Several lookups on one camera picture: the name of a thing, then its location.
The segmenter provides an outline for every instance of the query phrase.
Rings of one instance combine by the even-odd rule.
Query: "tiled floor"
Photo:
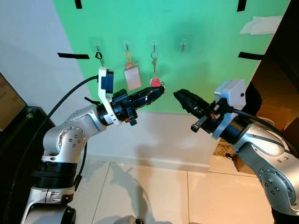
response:
[[[78,224],[113,224],[133,215],[146,224],[272,224],[256,177],[212,156],[207,174],[86,160],[71,203]]]

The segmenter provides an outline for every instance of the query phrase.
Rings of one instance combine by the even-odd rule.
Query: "black tape strip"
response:
[[[238,57],[252,59],[252,60],[262,60],[263,55],[240,52]]]
[[[82,8],[81,0],[75,0],[76,8]]]
[[[66,53],[57,53],[57,54],[59,57],[75,58],[75,59],[89,59],[88,55],[66,54]]]
[[[244,11],[246,6],[246,0],[239,0],[237,12]]]

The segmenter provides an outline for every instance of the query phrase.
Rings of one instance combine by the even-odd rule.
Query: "keychain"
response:
[[[131,53],[128,49],[128,45],[126,44],[126,60],[127,64],[123,68],[128,89],[129,90],[134,90],[142,86],[140,76],[139,76],[139,70],[138,70],[138,64],[132,64],[132,56]]]
[[[164,82],[161,81],[159,77],[156,77],[156,78],[152,78],[149,84],[150,86],[159,87],[161,85],[164,85]]]
[[[95,53],[95,58],[99,59],[101,61],[102,67],[104,67],[103,55],[101,54],[98,45],[97,45],[97,53]]]

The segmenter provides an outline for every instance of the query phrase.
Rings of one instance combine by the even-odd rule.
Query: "cardboard box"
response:
[[[258,117],[267,118],[267,119],[272,120],[275,123],[275,127],[278,130],[283,131],[286,123],[288,121],[290,121],[290,119],[292,117],[292,109],[262,105],[256,115]],[[289,140],[292,143],[294,142],[293,144],[297,143],[297,148],[299,148],[299,138],[298,138],[299,119],[297,119],[297,122],[296,122],[296,120],[293,121],[293,123],[291,123],[289,125],[289,127],[292,125],[290,127],[290,130],[287,132],[284,131],[283,133],[286,135],[286,137],[289,138]],[[245,165],[244,162],[242,161],[242,159],[238,155],[236,155],[234,157],[234,164],[235,164],[236,169],[239,172],[243,172],[243,173],[247,173],[247,174],[254,174],[253,170],[250,169],[247,165]]]
[[[286,123],[290,121],[292,117],[292,109],[262,105],[256,115],[274,121],[275,127],[283,131]]]
[[[26,103],[0,73],[0,131],[3,131],[25,106]]]
[[[296,118],[284,131],[285,137],[299,149],[299,118]]]
[[[236,155],[233,157],[234,165],[238,172],[246,173],[246,174],[255,174],[252,169],[249,168],[249,166],[245,165],[245,163],[242,161],[242,159]]]

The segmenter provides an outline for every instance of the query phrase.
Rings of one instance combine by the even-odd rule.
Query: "green screen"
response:
[[[237,12],[238,0],[55,0],[74,54],[85,78],[98,74],[96,45],[105,67],[114,70],[114,92],[127,88],[123,67],[125,44],[138,62],[142,87],[160,77],[165,94],[143,110],[184,112],[172,93],[188,89],[208,102],[223,81],[250,81],[259,62],[238,58],[239,52],[264,54],[273,35],[239,34],[253,16],[283,15],[289,0],[248,0]],[[186,41],[182,52],[182,40]],[[153,73],[152,43],[156,41],[157,72]],[[98,100],[97,84],[88,84]]]

